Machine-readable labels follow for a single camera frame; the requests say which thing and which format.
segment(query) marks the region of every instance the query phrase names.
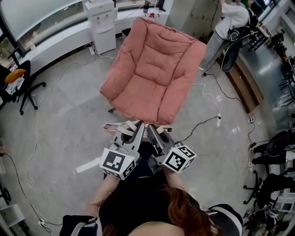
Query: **black office chair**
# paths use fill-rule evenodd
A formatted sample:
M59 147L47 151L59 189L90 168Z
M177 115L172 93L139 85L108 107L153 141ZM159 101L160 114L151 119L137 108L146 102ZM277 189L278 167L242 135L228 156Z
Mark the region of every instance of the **black office chair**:
M23 82L21 88L19 90L17 89L14 94L12 94L12 95L8 94L6 92L6 88L7 88L8 84L5 83L4 80L5 80L6 76L9 75L10 70L3 67L2 65L0 65L0 97L3 100L3 103L5 104L5 103L10 102L10 101L15 102L16 99L23 94L24 96L23 96L22 104L21 104L20 110L19 110L20 114L23 115L24 114L23 107L24 107L24 103L25 103L27 98L30 100L30 102L33 105L34 109L38 110L38 106L35 105L35 103L34 103L34 101L32 99L31 93L36 88L38 88L40 86L45 87L46 83L41 82L41 83L38 83L38 84L32 86L32 82L36 79L36 77L30 76L31 63L30 63L29 60L27 60L27 61L23 62L20 65L17 58L16 58L16 56L15 56L15 52L17 50L18 50L18 48L16 48L8 58L10 58L10 57L13 58L15 64L18 66L17 69L26 70L26 72L24 73L24 82Z

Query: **power strip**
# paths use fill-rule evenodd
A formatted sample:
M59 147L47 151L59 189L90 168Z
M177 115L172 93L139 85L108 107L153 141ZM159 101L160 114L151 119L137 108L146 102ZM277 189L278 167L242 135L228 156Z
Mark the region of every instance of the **power strip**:
M94 52L94 48L93 48L93 47L89 47L89 51L90 51L90 54L91 54L92 56L95 55L95 52Z

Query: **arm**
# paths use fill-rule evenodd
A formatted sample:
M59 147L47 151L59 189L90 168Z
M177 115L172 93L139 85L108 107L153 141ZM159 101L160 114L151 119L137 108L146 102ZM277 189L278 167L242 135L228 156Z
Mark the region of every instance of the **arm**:
M97 217L101 202L116 189L119 182L119 179L108 175L87 206L85 215Z
M225 0L220 0L221 4L221 12L224 15L229 15L229 16L240 16L243 15L244 13L244 7L240 5L230 5L225 2Z
M166 166L163 166L163 171L165 173L167 182L171 187L181 189L187 192L187 188L185 187L178 173L174 172Z

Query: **floor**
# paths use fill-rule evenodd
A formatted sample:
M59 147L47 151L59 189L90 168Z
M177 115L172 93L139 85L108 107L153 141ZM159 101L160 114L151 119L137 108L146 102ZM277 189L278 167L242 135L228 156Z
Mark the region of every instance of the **floor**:
M294 107L294 105L292 103L289 106L285 106L288 102L284 102L291 98L288 95L290 90L288 87L281 90L279 86L285 78L281 72L281 58L273 48L269 49L265 44L261 45L257 51L247 52L246 47L242 48L241 54L253 78L256 78L256 82L265 97L265 101L267 101L269 109L272 110L278 130L289 129L288 107Z
M117 50L106 53L116 56ZM35 92L34 100L40 102L45 92L59 79L71 62L86 63L92 59L89 50L80 51L52 66L38 76L35 83L45 81L47 87ZM47 221L60 224L66 214L81 214L91 195L99 187L103 172L94 167L79 174L74 170L99 157L107 147L110 135L102 130L106 122L123 122L127 118L118 112L110 114L107 100L99 93L113 60L96 56L87 65L70 65L61 80L44 97L39 108L39 140L36 153L29 161L29 178L35 182L30 189L27 179L27 160L31 157L37 139L37 111L27 103L20 116L20 103L7 104L0 111L0 133L6 152L16 163L21 184L30 202ZM234 88L218 65L211 73L216 75L224 92L237 96ZM228 203L240 214L249 206L243 201L250 195L243 185L254 182L248 172L248 132L253 125L247 123L241 104L227 99L212 76L202 77L199 72L195 83L206 83L205 93L211 93L221 110L221 125L216 120L198 126L185 141L198 157L190 168L181 174L193 196L203 207ZM217 115L218 111L210 96L201 96L202 86L192 86L188 97L173 124L174 140L188 136L196 124ZM253 142L269 139L276 127L269 115L270 110L260 105L254 111L255 130L250 134ZM1 182L8 188L12 202L18 203L26 217L32 235L46 235L37 224L37 218L22 194L12 162L3 157L6 174ZM264 175L263 166L255 166ZM58 235L61 226L50 226L52 235Z

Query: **white cable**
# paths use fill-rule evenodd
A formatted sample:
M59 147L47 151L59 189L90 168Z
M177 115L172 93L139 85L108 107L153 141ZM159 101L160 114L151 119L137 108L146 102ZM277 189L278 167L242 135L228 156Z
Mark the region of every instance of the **white cable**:
M133 11L132 13L130 13L128 16L131 16L133 13L135 13L137 10L141 9L142 7L144 7L146 4L149 4L150 2L146 2L145 4L143 4L142 6L140 6L139 8L137 8L135 11Z
M94 52L95 52L97 55L99 55L101 58L110 58L110 59L113 59L113 60L116 59L116 58L109 57L109 56L105 56L105 57L101 56L101 55L96 51L96 48L94 47L93 43L90 42L90 43L87 43L86 45L88 45L88 44L91 45L91 47L93 48Z
M31 178L29 178L29 161L30 161L30 160L33 158L33 156L35 155L36 147L37 147L37 143L38 143L38 139L39 139L39 107L40 107L40 104L42 103L42 101L43 101L45 95L46 95L46 94L47 94L47 93L48 93L48 92L49 92L49 91L50 91L50 90L56 85L56 83L61 79L61 77L62 77L64 71L65 71L65 70L66 70L71 64L86 65L86 64L92 62L94 59L95 59L95 55L93 56L93 59L92 59L91 61L89 61L89 62L87 62L87 63L84 63L84 64L79 63L79 62L71 62L71 63L69 63L69 64L67 65L67 67L63 70L63 72L60 74L59 79L58 79L58 80L53 84L53 86L52 86L49 90L47 90L47 92L43 95L43 97L42 97L42 99L41 99L41 101L40 101L40 103L39 103L39 105L38 105L38 111L37 111L37 119L38 119L38 126L37 126L37 140L36 140L36 143L35 143L34 152L33 152L32 156L31 156L31 157L28 159L28 161L27 161L27 180L25 181L25 182L28 183L29 187L30 187L31 189L33 189L33 190L35 190L36 187L35 187L35 184L34 184L34 180L31 179Z
M217 109L218 109L218 113L220 113L220 110L219 110L218 106L216 105L213 96L212 96L211 94L203 94L206 85L205 85L204 83L193 83L192 85L197 85L197 84L204 85L204 88L203 88L203 90L202 90L202 96L210 95L210 96L212 97L212 100L213 100L215 106L216 106Z

